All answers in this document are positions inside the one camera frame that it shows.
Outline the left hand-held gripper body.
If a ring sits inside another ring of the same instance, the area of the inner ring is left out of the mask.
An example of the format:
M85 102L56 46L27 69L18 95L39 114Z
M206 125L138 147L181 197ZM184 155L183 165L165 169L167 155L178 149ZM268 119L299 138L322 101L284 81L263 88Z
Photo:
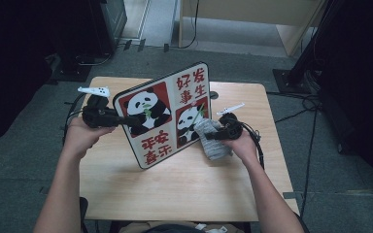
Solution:
M103 87L79 87L80 93L89 94L83 107L83 120L90 128L116 127L119 117L115 110L108 107L110 90Z

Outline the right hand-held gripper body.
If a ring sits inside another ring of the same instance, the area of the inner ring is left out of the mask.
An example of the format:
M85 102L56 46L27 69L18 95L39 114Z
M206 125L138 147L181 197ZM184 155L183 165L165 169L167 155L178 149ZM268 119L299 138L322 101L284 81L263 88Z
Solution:
M217 112L217 115L220 116L219 122L222 125L222 128L216 133L217 140L235 140L241 136L243 126L237 116L233 114L233 111L243 106L244 103L241 103Z

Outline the panda print board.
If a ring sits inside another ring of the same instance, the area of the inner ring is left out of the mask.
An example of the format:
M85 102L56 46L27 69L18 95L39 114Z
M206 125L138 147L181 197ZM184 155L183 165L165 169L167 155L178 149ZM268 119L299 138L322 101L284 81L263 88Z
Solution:
M212 116L208 65L198 62L122 91L114 108L139 120L123 130L138 165L148 169L199 140L195 124Z

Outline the person's right hand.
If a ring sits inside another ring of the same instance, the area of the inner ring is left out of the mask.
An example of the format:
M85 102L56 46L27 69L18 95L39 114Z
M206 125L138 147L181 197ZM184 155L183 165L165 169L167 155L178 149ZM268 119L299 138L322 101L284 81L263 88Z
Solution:
M242 160L247 168L259 166L256 147L248 132L243 132L236 140L224 140L222 143L232 148L233 152Z

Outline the person's left hand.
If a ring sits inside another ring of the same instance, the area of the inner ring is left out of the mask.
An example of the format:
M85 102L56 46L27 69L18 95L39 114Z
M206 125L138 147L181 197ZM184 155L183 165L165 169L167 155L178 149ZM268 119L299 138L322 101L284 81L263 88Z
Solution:
M92 148L102 136L110 134L114 130L115 127L90 128L84 123L81 117L73 118L68 126L61 157L82 159L86 152Z

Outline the dark stand base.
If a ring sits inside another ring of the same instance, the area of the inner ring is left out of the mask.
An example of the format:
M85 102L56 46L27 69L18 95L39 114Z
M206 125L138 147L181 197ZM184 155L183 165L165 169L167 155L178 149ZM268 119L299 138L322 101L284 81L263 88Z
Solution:
M74 60L64 59L58 54L54 58L52 81L84 83L87 80L91 70L90 66L83 66Z

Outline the black metal stand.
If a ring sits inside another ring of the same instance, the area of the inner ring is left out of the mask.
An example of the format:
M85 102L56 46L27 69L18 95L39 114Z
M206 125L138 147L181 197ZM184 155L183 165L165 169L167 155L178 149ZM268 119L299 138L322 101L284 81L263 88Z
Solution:
M318 58L318 40L322 38L323 32L330 27L331 21L335 18L335 14L342 1L326 0L325 8L317 30L312 34L312 38L304 51L301 52L297 62L290 70L273 69L273 75L282 93L310 93L308 79L305 77L306 71L315 63L322 63L322 59Z

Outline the dark curtain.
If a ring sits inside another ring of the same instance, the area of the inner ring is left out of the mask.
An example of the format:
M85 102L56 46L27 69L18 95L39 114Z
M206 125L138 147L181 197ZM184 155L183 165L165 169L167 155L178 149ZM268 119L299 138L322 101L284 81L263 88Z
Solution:
M52 74L54 27L72 0L0 0L0 137Z
M373 0L333 0L317 48L319 83L347 119L341 138L373 167Z

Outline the light wooden cabinet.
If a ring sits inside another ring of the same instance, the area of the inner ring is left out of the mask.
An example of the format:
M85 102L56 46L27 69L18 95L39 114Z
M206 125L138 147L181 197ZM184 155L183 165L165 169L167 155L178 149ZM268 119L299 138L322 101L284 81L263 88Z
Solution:
M180 0L179 46L183 19L198 17L275 24L287 55L292 56L306 32L321 19L328 0Z

